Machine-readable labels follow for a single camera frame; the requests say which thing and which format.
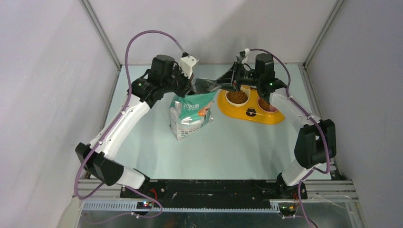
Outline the green pet food bag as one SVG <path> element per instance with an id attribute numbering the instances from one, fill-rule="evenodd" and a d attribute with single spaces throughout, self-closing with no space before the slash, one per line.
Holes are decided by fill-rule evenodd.
<path id="1" fill-rule="evenodd" d="M 212 91 L 213 81 L 197 78 L 192 91 L 185 97 L 175 95 L 169 107 L 170 128 L 181 140 L 214 120 L 211 105 L 217 91 Z"/>

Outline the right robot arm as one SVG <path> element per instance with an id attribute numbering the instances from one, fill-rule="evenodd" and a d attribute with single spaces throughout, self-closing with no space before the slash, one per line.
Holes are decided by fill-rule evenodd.
<path id="1" fill-rule="evenodd" d="M 295 185 L 313 172 L 330 173 L 330 160 L 336 155 L 336 126 L 330 119 L 323 120 L 308 112 L 290 92 L 291 75 L 285 64 L 269 51 L 258 48 L 255 67 L 250 68 L 241 51 L 231 68 L 214 81 L 215 88 L 239 91 L 251 86 L 260 98 L 278 109 L 296 129 L 297 141 L 294 160 L 280 173 L 277 194 L 284 199 L 296 191 Z"/>

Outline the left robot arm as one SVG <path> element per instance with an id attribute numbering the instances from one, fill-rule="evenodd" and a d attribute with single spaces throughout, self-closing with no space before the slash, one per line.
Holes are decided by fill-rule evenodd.
<path id="1" fill-rule="evenodd" d="M 184 54 L 178 62 L 167 55 L 153 58 L 151 67 L 131 82 L 125 102 L 113 119 L 89 143 L 75 149 L 84 170 L 103 184 L 125 185 L 139 198 L 148 196 L 147 176 L 115 161 L 117 153 L 137 122 L 167 93 L 184 97 L 192 89 L 193 68 L 198 60 Z"/>

